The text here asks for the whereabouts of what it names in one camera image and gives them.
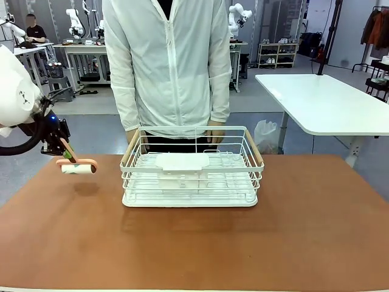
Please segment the clear plastic bag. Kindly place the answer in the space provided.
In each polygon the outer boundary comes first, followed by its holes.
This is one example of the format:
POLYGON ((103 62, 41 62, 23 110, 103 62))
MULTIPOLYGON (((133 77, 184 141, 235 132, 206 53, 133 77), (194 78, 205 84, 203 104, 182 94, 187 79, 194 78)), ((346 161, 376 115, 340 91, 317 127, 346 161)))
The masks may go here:
POLYGON ((279 146, 280 127, 275 122, 261 120, 254 129, 254 142, 261 154, 277 155, 282 153, 279 146))

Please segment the grey plastic stool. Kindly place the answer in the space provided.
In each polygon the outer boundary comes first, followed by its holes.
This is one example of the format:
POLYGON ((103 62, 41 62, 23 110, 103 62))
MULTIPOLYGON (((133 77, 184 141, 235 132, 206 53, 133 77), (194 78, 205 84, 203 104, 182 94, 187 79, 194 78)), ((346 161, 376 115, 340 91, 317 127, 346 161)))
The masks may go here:
POLYGON ((72 102, 75 98, 73 87, 67 77, 48 78, 49 96, 54 102, 72 102))

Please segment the black utility cart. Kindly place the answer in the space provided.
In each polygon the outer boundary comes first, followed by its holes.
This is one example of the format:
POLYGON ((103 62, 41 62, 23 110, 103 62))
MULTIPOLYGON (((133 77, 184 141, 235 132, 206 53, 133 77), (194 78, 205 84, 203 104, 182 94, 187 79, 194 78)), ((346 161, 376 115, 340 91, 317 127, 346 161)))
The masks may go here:
POLYGON ((380 60, 373 60, 370 64, 372 73, 366 79, 366 93, 385 102, 389 103, 389 64, 380 60))

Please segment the person's left forearm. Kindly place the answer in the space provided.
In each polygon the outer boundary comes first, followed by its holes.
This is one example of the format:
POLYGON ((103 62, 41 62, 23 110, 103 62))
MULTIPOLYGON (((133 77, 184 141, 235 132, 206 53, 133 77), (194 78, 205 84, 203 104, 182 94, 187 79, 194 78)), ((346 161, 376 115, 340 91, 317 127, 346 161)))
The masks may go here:
POLYGON ((230 115, 230 72, 210 77, 210 120, 225 123, 230 115))

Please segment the white wire dish rack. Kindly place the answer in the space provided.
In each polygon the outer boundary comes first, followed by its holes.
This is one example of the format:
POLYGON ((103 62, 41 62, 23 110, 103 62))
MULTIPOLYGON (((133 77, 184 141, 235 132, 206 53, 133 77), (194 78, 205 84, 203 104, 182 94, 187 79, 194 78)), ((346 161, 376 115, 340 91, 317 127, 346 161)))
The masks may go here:
POLYGON ((139 127, 120 170, 126 207, 253 207, 264 161, 243 126, 139 127))

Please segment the black pole stand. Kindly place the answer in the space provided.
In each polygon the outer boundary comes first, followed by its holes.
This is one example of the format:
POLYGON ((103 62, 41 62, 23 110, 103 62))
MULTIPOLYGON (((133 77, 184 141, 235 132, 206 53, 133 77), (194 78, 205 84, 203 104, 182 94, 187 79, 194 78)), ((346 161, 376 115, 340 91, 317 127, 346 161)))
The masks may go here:
POLYGON ((323 51, 323 58, 320 62, 320 66, 317 72, 317 75, 323 75, 324 67, 328 64, 329 57, 331 54, 332 45, 334 42, 334 37, 336 35, 337 26, 340 19, 340 13, 342 9, 343 0, 336 0, 335 1, 335 8, 332 15, 331 24, 328 30, 328 36, 326 38, 326 43, 323 51))

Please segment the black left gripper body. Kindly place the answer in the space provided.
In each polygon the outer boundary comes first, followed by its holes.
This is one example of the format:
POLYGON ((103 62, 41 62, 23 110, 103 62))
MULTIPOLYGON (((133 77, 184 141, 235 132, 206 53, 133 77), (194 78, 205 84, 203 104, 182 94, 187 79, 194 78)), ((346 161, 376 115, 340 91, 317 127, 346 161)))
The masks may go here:
POLYGON ((48 114, 44 118, 41 154, 64 154, 66 147, 61 138, 69 142, 70 136, 66 119, 59 119, 56 114, 48 114))

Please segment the white desk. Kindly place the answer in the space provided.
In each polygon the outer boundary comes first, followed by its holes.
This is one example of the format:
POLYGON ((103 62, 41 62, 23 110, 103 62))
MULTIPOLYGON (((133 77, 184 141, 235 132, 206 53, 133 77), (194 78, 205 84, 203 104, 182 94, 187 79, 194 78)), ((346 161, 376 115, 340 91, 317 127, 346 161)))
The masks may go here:
POLYGON ((31 49, 16 47, 14 55, 23 64, 36 85, 41 87, 48 83, 49 74, 46 67, 51 61, 57 60, 53 43, 36 44, 31 49))

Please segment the clothes rack with jackets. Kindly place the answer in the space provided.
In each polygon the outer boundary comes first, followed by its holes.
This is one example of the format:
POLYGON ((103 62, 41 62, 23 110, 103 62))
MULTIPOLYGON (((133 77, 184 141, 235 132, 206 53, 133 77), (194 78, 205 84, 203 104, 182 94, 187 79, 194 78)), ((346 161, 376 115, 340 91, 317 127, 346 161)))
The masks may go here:
POLYGON ((360 63, 352 67, 368 72, 371 68, 368 55, 372 50, 389 49, 389 5, 375 5, 363 28, 360 44, 364 46, 360 63))

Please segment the white plastic drain tray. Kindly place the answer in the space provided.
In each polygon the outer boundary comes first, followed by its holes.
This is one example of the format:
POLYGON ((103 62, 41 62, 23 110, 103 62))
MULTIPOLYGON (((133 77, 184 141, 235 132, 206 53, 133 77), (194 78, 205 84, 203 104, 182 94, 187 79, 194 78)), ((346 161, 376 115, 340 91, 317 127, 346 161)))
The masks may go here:
POLYGON ((252 207, 256 192, 224 190, 134 190, 126 189, 122 203, 127 207, 252 207))

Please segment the narrow background desk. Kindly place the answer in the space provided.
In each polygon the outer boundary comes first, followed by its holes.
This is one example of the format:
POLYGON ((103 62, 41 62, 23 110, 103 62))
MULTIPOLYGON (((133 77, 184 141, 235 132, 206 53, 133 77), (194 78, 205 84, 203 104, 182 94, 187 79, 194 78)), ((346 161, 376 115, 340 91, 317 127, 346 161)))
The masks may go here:
POLYGON ((239 66, 241 58, 241 49, 243 46, 248 45, 247 42, 238 41, 230 43, 230 58, 232 63, 232 74, 230 78, 230 83, 232 84, 234 90, 237 93, 240 93, 239 89, 239 66))

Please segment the white background workbench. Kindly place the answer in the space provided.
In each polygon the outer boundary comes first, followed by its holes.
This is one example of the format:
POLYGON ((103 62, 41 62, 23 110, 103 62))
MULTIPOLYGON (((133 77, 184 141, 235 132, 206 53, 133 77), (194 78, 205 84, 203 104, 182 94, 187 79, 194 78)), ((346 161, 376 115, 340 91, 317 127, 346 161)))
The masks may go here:
POLYGON ((104 45, 54 45, 67 62, 70 81, 75 90, 84 85, 109 85, 110 68, 104 45))

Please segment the large white table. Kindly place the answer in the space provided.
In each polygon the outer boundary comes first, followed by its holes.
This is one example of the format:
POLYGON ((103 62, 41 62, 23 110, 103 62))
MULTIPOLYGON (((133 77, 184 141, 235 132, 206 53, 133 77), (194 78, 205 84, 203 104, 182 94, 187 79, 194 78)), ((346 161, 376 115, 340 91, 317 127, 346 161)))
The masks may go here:
POLYGON ((287 122, 312 136, 346 141, 345 159, 354 167, 366 137, 389 136, 389 105, 328 75, 263 74, 256 80, 281 106, 278 145, 287 122))

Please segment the pink handled lint roller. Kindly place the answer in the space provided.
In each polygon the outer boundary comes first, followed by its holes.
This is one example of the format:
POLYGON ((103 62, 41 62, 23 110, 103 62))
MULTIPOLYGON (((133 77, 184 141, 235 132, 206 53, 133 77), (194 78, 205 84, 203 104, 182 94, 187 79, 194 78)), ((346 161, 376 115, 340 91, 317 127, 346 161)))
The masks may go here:
MULTIPOLYGON (((60 139, 65 149, 66 140, 60 139)), ((77 157, 76 163, 71 163, 68 159, 58 159, 56 165, 61 169, 64 174, 93 174, 97 171, 98 164, 93 159, 81 159, 77 157)))

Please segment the wooden shoe rack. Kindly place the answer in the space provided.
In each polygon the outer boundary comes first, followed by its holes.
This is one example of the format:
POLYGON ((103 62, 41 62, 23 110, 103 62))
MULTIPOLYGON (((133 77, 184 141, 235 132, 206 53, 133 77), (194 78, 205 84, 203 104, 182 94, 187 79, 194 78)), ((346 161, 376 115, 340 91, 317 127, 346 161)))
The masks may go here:
POLYGON ((297 43, 261 43, 258 48, 259 68, 293 68, 297 43))

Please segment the black bags pile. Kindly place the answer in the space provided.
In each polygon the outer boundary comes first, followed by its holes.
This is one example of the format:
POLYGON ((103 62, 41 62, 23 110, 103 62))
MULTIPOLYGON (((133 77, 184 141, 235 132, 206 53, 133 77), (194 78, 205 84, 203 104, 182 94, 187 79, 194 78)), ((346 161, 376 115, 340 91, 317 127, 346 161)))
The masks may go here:
POLYGON ((316 59, 322 49, 321 32, 305 32, 301 34, 297 51, 298 54, 316 59))

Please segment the person in white jacket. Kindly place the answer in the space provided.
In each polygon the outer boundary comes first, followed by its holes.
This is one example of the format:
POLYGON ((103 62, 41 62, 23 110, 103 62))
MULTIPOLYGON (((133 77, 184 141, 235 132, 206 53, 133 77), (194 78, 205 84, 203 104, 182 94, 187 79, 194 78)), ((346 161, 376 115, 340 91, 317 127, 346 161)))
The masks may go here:
POLYGON ((111 83, 135 88, 140 127, 206 127, 210 77, 230 72, 225 0, 103 0, 111 83))

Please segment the person's left hand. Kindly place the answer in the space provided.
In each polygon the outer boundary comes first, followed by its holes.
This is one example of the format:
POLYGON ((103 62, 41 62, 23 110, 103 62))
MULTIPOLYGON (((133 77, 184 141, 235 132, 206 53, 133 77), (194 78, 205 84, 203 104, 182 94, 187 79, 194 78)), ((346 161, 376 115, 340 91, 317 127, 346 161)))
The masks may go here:
POLYGON ((210 127, 210 129, 206 132, 207 142, 209 144, 218 145, 222 142, 225 135, 225 131, 222 128, 224 125, 225 123, 209 120, 208 127, 210 127))

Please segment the person's right hand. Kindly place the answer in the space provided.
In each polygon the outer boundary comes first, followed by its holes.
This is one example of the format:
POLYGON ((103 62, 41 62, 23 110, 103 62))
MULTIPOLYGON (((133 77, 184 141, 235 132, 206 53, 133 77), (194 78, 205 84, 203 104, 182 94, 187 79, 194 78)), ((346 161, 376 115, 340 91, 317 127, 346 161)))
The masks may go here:
POLYGON ((126 138, 128 144, 133 143, 134 146, 142 146, 143 145, 143 132, 138 128, 133 129, 131 131, 126 132, 126 138))

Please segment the person's right forearm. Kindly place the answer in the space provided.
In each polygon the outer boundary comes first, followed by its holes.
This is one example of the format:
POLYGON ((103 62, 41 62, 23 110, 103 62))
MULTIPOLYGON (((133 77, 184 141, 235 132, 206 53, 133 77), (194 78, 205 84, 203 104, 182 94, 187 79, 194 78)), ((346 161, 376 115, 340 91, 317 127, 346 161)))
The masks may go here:
POLYGON ((126 132, 140 127, 139 112, 135 99, 135 88, 111 83, 115 104, 122 126, 126 132))

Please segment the black mesh basket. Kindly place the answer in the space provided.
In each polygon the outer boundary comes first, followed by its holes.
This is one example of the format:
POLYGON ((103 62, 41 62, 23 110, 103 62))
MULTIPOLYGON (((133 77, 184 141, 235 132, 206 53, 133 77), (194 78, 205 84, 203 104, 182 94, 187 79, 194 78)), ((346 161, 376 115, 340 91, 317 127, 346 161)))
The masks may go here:
POLYGON ((60 62, 48 63, 46 66, 48 76, 50 78, 63 78, 63 65, 60 62))

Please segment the seated person in black shirt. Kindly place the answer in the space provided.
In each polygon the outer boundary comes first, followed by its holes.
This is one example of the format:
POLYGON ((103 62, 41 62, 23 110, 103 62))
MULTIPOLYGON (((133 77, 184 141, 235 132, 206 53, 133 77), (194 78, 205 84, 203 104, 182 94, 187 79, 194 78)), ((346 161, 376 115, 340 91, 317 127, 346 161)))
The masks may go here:
POLYGON ((26 15, 26 40, 31 43, 45 43, 46 34, 44 29, 36 22, 36 16, 32 13, 26 15))

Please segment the white plastic insert tray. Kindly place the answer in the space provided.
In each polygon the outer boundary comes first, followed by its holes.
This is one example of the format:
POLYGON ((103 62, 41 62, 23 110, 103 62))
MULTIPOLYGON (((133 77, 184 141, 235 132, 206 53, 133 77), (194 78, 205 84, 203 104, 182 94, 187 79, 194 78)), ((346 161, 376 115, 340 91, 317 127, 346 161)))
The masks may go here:
POLYGON ((156 156, 155 165, 165 172, 196 172, 209 163, 205 153, 162 153, 156 156))

